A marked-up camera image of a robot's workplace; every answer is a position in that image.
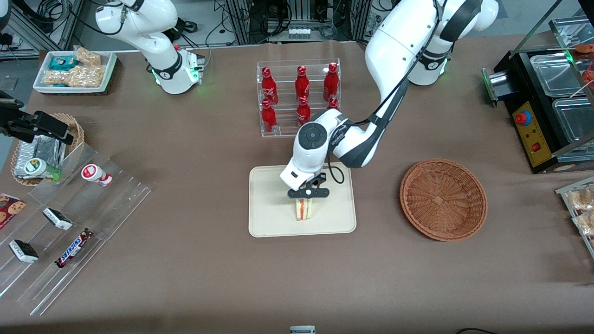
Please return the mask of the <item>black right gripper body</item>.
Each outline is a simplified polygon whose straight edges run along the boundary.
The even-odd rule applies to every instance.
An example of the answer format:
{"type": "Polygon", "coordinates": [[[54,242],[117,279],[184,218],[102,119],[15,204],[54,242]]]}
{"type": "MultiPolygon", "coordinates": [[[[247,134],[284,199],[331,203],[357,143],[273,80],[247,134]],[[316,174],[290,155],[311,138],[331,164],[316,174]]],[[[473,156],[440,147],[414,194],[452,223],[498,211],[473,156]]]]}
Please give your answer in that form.
{"type": "Polygon", "coordinates": [[[21,108],[24,103],[11,95],[0,91],[0,127],[2,135],[14,137],[23,142],[32,142],[38,135],[32,128],[29,114],[21,108]]]}

